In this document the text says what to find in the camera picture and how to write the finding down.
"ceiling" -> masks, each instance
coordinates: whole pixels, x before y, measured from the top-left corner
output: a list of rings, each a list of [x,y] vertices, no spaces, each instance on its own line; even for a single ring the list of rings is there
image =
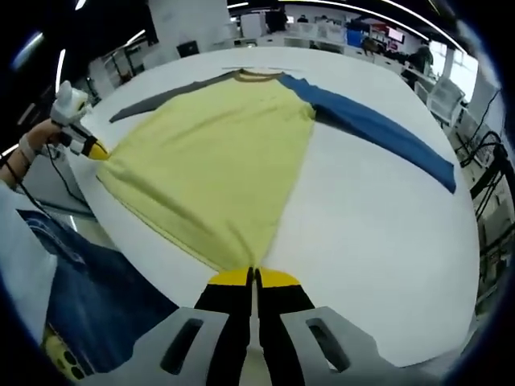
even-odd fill
[[[228,3],[242,1],[228,0]],[[276,0],[247,1],[251,6],[270,6],[277,3]],[[77,0],[19,0],[9,2],[9,7],[4,8],[0,95],[3,105],[10,107],[4,119],[8,124],[1,128],[0,149],[17,141],[20,134],[13,133],[14,122],[34,98],[54,82],[60,50],[67,50],[63,78],[73,80],[85,74],[91,60],[120,47],[140,30],[146,29],[147,34],[153,35],[155,39],[146,0],[87,0],[80,10],[75,11],[76,2]],[[409,7],[447,31],[454,30],[452,18],[442,11],[437,12],[429,0],[395,2]],[[347,0],[345,3],[385,14],[432,39],[445,40],[439,34],[433,34],[425,23],[381,0]],[[10,67],[13,58],[38,31],[43,32],[42,43],[27,63],[14,71]]]

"table surface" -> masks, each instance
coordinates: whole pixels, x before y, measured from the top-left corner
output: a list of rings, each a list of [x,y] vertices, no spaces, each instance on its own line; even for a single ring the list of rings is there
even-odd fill
[[[455,165],[450,194],[416,166],[367,141],[316,123],[302,170],[263,265],[297,277],[315,306],[330,306],[407,366],[465,339],[479,275],[468,186],[431,113],[393,72],[328,52],[286,47],[215,51],[144,72],[83,123],[113,149],[148,114],[109,123],[119,109],[234,68],[306,78],[396,121]],[[193,306],[215,273],[147,227],[96,178],[97,162],[70,157],[84,197],[113,242],[160,291]]]

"human arm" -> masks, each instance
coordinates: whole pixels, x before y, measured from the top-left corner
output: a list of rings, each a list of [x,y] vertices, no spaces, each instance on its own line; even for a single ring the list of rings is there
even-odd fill
[[[57,139],[57,134],[60,131],[60,127],[54,125],[49,119],[34,126],[31,131],[27,133],[27,141],[33,151],[39,151],[43,148],[43,145],[47,142],[54,142]],[[18,181],[21,181],[27,174],[31,162],[23,154],[20,148],[16,149],[6,161],[9,163],[10,168],[16,174],[16,178],[13,176],[9,167],[4,165],[0,169],[0,179],[7,184],[8,187],[14,188]]]

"blue jeans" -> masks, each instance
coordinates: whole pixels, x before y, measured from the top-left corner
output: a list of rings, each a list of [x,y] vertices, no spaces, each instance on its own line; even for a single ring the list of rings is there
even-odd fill
[[[87,375],[127,361],[136,340],[178,308],[121,253],[91,244],[41,213],[20,214],[44,248],[57,255],[47,322]]]

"desk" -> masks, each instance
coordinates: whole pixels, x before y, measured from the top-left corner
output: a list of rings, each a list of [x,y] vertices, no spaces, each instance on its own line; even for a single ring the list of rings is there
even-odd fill
[[[371,334],[398,366],[459,346],[471,321],[479,243],[472,201],[445,135],[394,73],[344,55],[255,47],[194,55],[117,89],[83,120],[109,148],[147,114],[110,124],[119,109],[232,68],[273,68],[393,119],[455,164],[451,195],[432,177],[367,141],[316,124],[265,266],[297,277],[316,306]],[[97,180],[97,163],[70,158],[84,197],[113,242],[159,290],[193,306],[214,272],[128,212]]]

